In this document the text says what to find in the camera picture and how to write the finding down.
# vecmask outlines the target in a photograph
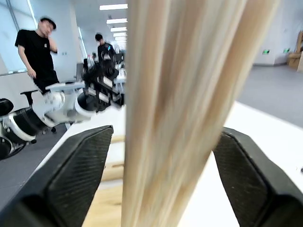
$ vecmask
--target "exit sign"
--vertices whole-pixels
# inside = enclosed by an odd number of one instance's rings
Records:
[[[288,53],[289,51],[290,51],[290,48],[284,49],[284,50],[283,50],[283,53]]]
[[[262,54],[269,54],[270,50],[264,50]]]

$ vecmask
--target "man's hand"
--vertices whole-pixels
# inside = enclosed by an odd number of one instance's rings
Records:
[[[32,68],[27,69],[27,74],[31,77],[36,79],[36,72]]]
[[[55,41],[51,37],[48,37],[48,40],[49,40],[51,52],[58,53],[58,48],[57,48],[57,44],[55,43]]]

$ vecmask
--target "desk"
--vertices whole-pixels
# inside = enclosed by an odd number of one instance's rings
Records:
[[[120,110],[109,107],[94,116],[89,122],[73,124],[44,161],[71,135],[109,124],[114,127],[114,135],[125,133],[125,107]],[[231,109],[225,127],[249,135],[268,158],[280,166],[303,192],[303,175],[300,173],[301,165],[303,165],[300,162],[303,160],[303,143],[301,143],[303,130],[301,128],[237,102]],[[111,145],[107,162],[118,162],[123,159],[124,144]],[[221,183],[213,154],[209,157],[179,224],[180,227],[200,227],[202,225],[208,227],[239,226]]]

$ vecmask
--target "wall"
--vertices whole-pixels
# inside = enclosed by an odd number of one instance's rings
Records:
[[[4,73],[7,73],[8,72],[8,69],[6,68],[5,64],[4,64],[4,61],[0,55],[0,74],[4,74]]]
[[[295,51],[298,33],[303,30],[303,1],[281,0],[276,16],[257,54],[255,64],[274,65],[285,63],[284,49]],[[262,54],[269,49],[269,54]]]
[[[70,0],[31,0],[31,4],[37,21],[47,16],[57,25],[52,38],[58,45],[53,62],[59,81],[74,80],[76,65],[82,57],[73,3]]]
[[[14,104],[14,111],[29,106],[27,98],[25,95],[21,95],[21,92],[37,90],[27,72],[0,76],[0,84],[2,85],[0,98],[9,99]],[[42,98],[42,95],[39,92],[35,92],[32,98],[33,101],[37,101]]]

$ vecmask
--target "black office chair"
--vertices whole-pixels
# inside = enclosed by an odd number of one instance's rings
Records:
[[[38,90],[24,91],[24,92],[21,92],[20,94],[21,94],[21,95],[25,95],[25,96],[27,97],[27,102],[28,102],[28,104],[29,104],[29,105],[32,105],[32,104],[33,104],[32,93],[33,93],[33,92],[36,92],[36,91],[38,91]],[[47,132],[47,130],[44,130],[44,131],[42,131],[42,134],[45,135],[46,132]],[[55,128],[55,127],[52,127],[51,132],[52,132],[52,133],[56,133],[56,128]]]

